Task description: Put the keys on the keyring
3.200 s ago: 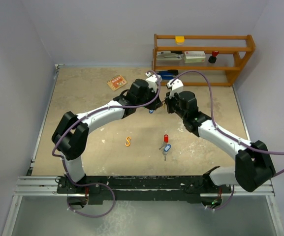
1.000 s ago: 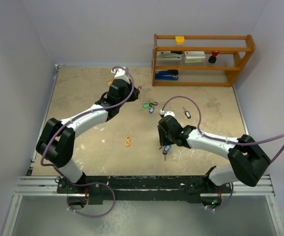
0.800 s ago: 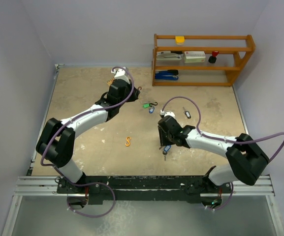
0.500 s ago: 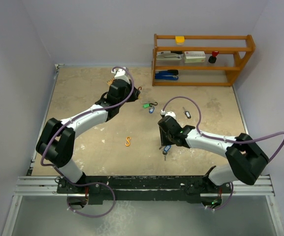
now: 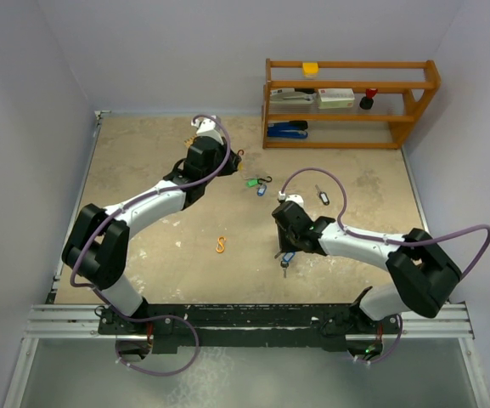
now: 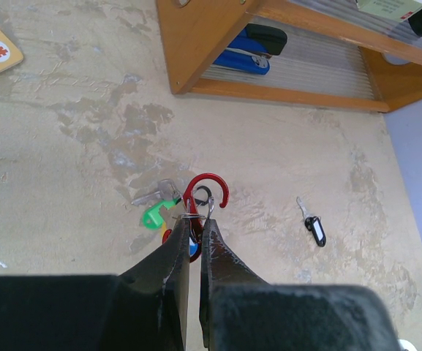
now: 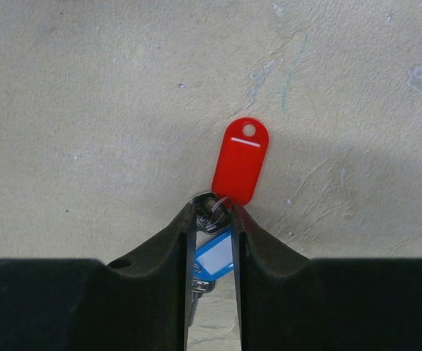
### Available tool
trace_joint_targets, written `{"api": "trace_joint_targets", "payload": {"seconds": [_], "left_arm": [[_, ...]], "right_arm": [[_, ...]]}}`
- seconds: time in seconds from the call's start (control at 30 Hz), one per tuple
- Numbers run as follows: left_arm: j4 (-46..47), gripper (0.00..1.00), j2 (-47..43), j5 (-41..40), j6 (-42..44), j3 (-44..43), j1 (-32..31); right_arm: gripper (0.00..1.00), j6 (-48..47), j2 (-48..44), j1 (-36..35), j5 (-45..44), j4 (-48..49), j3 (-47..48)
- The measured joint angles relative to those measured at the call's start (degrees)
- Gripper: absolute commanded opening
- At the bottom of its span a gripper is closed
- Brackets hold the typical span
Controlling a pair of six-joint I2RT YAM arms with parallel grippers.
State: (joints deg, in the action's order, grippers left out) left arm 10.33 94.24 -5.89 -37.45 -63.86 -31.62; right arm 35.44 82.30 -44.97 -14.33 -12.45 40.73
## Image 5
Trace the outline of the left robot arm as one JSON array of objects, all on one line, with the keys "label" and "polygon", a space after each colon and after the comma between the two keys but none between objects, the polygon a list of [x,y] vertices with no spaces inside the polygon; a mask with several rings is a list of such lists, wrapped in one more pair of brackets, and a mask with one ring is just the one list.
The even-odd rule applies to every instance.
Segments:
[{"label": "left robot arm", "polygon": [[88,281],[103,300],[120,312],[118,324],[129,333],[142,331],[148,321],[148,302],[125,276],[129,241],[158,220],[197,202],[215,177],[236,173],[242,157],[218,142],[199,136],[172,170],[139,195],[121,204],[81,209],[61,258]]}]

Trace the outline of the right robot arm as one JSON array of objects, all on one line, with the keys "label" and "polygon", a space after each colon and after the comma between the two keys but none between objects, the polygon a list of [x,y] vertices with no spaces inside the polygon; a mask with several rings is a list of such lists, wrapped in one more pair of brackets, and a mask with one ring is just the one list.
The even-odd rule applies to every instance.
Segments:
[{"label": "right robot arm", "polygon": [[351,233],[335,219],[311,219],[295,201],[272,212],[281,252],[306,252],[350,258],[382,269],[391,282],[364,290],[352,304],[352,326],[371,332],[386,317],[412,311],[434,318],[460,283],[462,272],[437,244],[421,246],[431,237],[422,229],[406,235],[359,230]]}]

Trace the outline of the black key tag with key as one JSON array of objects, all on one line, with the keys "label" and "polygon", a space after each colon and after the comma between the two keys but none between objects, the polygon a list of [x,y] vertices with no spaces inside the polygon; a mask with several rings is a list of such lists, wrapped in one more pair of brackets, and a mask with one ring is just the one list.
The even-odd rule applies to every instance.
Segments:
[{"label": "black key tag with key", "polygon": [[323,205],[328,206],[330,204],[330,200],[327,193],[322,190],[317,184],[315,185],[315,189],[317,191],[318,198],[323,203]]}]

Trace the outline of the black S-shaped carabiner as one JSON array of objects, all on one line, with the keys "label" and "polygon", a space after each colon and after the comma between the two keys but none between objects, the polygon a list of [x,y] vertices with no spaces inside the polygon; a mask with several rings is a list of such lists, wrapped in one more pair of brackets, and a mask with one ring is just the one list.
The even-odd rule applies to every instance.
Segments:
[{"label": "black S-shaped carabiner", "polygon": [[257,183],[259,185],[268,184],[268,183],[271,183],[272,181],[273,181],[273,179],[271,176],[267,176],[266,178],[258,178],[257,179]]}]

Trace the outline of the green key tag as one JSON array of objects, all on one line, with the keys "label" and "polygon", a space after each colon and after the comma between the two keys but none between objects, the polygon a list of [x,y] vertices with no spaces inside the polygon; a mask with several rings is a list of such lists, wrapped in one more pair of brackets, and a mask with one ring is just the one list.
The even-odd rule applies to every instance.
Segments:
[{"label": "green key tag", "polygon": [[256,178],[250,179],[246,182],[246,185],[248,187],[254,187],[254,186],[258,185],[258,180]]}]

